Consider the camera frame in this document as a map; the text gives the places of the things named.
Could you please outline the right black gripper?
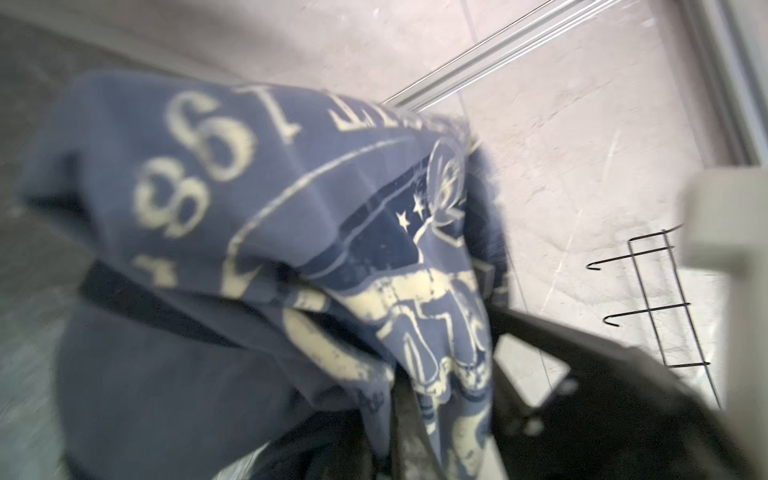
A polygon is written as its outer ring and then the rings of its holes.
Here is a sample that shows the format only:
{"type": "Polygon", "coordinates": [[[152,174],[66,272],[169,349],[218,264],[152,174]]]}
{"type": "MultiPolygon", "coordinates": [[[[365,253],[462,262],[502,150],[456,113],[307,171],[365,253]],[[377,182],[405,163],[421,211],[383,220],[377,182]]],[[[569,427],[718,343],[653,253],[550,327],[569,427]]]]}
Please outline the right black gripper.
{"type": "Polygon", "coordinates": [[[644,351],[524,312],[486,310],[493,340],[515,337],[568,367],[538,406],[494,367],[492,432],[508,478],[755,478],[722,416],[644,351]]]}

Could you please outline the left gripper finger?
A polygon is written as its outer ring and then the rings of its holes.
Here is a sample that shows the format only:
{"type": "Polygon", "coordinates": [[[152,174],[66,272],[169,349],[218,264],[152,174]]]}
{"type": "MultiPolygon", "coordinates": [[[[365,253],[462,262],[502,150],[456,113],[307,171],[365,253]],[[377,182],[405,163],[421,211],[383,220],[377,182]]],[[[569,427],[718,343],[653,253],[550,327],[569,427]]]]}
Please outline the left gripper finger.
{"type": "Polygon", "coordinates": [[[391,473],[396,480],[439,480],[446,476],[422,420],[406,374],[395,376],[390,428],[391,473]]]}

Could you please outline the grey-blue tank top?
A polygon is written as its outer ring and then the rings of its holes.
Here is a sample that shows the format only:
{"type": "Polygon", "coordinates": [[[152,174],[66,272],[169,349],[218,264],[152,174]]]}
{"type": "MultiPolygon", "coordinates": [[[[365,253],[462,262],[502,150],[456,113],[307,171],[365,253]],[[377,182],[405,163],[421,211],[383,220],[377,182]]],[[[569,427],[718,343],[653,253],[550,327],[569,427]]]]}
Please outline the grey-blue tank top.
{"type": "Polygon", "coordinates": [[[391,476],[398,380],[439,471],[490,437],[508,301],[468,124],[278,85],[78,79],[31,140],[25,206],[93,256],[55,398],[73,479],[391,476]]]}

